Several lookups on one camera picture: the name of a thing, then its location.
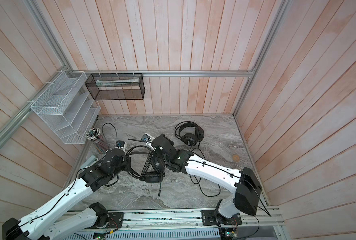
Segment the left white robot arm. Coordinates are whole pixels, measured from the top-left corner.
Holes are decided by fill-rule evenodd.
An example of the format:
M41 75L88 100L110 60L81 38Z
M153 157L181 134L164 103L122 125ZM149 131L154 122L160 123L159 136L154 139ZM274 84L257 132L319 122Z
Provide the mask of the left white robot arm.
M11 218L2 225L4 240L55 240L62 239L81 229L97 227L108 229L109 213L100 203L91 204L71 221L55 222L77 203L96 192L120 172L131 170L131 158L122 149L108 150L105 156L86 168L81 168L75 180L61 193L32 213Z

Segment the small black wired headphones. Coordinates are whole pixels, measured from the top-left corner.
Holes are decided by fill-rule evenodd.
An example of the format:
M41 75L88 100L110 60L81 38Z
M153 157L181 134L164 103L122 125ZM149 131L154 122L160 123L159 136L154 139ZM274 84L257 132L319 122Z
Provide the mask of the small black wired headphones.
M193 128L194 133L184 133L182 132L187 128ZM193 150L199 150L205 160L205 155L202 152L200 146L201 142L204 140L205 132L204 130L196 123L192 121L183 121L178 123L174 128L175 137L178 138L181 142L185 143L187 146L191 147L190 152Z

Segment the large black gaming headset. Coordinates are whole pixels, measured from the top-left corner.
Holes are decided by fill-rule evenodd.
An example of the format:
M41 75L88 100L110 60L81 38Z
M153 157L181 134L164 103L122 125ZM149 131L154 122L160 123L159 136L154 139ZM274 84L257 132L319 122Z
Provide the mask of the large black gaming headset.
M140 140L128 139L128 140L135 141L135 142L141 142L141 139ZM131 167L131 157L130 157L131 155L147 155L145 164L144 164L142 172L140 174ZM162 185L162 181L165 177L165 164L156 155L152 146L149 147L148 145L147 146L146 145L145 146L137 145L137 146L131 147L127 151L125 156L126 156L125 160L127 161L125 170L128 172L128 174L131 177L138 179L142 182L146 182L148 184L158 184L159 183L158 196L160 197L161 185Z

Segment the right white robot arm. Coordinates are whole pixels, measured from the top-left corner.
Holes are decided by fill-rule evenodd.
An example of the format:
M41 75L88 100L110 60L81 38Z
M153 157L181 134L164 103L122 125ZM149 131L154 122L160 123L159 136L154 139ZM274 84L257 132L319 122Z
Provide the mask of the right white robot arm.
M231 195L217 203L212 218L225 225L239 213L255 216L261 202L262 187L250 168L242 170L223 167L205 160L197 154L177 150L174 142L164 134L147 143L166 168L177 173L198 176L228 190Z

